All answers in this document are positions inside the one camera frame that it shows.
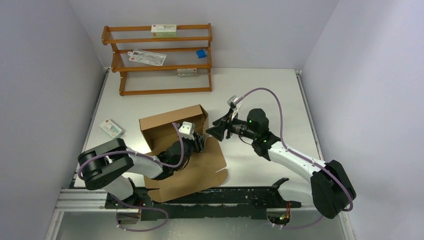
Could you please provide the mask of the brown cardboard box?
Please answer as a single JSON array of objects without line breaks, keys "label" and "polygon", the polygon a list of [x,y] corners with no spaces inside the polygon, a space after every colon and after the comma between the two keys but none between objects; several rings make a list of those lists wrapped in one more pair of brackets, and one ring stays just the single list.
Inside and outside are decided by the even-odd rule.
[{"label": "brown cardboard box", "polygon": [[[140,131],[151,156],[164,163],[163,173],[154,179],[144,178],[149,197],[165,203],[218,187],[228,178],[227,163],[219,141],[206,133],[209,115],[200,105],[193,105],[139,119]],[[184,133],[179,137],[173,124],[193,124],[198,141]]]}]

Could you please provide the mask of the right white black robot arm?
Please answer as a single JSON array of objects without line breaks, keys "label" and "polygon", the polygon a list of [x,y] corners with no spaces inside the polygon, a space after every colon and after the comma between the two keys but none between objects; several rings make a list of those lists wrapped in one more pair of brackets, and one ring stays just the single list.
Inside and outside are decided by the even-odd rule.
[{"label": "right white black robot arm", "polygon": [[280,164],[307,184],[281,183],[270,193],[270,202],[282,207],[288,201],[314,205],[328,219],[347,211],[356,198],[356,192],[342,164],[336,160],[325,162],[313,159],[289,146],[269,129],[269,119],[261,108],[249,111],[246,120],[233,116],[230,109],[222,118],[215,120],[206,133],[223,141],[231,135],[248,138],[254,152],[268,161]]}]

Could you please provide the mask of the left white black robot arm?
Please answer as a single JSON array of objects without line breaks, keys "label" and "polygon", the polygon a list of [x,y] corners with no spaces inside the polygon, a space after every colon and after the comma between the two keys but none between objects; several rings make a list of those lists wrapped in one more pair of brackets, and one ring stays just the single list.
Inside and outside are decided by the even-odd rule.
[{"label": "left white black robot arm", "polygon": [[126,146],[121,138],[112,139],[81,153],[78,177],[88,190],[105,190],[126,208],[141,201],[134,181],[124,173],[143,175],[153,180],[164,180],[185,168],[193,153],[201,153],[206,136],[197,132],[182,136],[165,151],[149,156]]}]

